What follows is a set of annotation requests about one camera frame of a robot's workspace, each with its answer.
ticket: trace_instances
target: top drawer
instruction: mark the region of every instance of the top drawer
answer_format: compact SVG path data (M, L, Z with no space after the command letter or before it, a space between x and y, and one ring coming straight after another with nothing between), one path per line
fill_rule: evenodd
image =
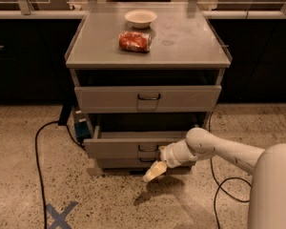
M220 86L76 87L83 113L209 112Z

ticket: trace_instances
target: white bowl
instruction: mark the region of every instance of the white bowl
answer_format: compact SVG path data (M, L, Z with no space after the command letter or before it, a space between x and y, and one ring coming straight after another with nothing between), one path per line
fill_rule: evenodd
M150 10L132 10L125 14L125 19L138 29L148 28L156 17L156 13Z

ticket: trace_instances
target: small drawer cabinet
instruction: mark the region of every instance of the small drawer cabinet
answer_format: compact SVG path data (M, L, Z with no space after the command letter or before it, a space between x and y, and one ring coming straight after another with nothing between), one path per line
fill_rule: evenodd
M118 34L135 31L129 10L157 13L148 53L118 49ZM195 4L94 4L67 53L84 140L99 168L149 168L159 147L206 127L229 55Z

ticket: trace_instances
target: red can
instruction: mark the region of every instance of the red can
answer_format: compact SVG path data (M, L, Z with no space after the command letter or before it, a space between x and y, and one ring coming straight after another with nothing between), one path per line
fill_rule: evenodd
M126 51L149 52L152 38L148 33L125 31L119 34L118 43Z

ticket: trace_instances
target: robotic hand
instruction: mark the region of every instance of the robotic hand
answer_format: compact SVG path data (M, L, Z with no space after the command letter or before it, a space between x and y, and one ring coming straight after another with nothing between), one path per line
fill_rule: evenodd
M160 147L160 152L161 160L143 176L144 181L184 162L218 155L253 176L248 228L286 228L286 143L264 150L193 128L185 139Z

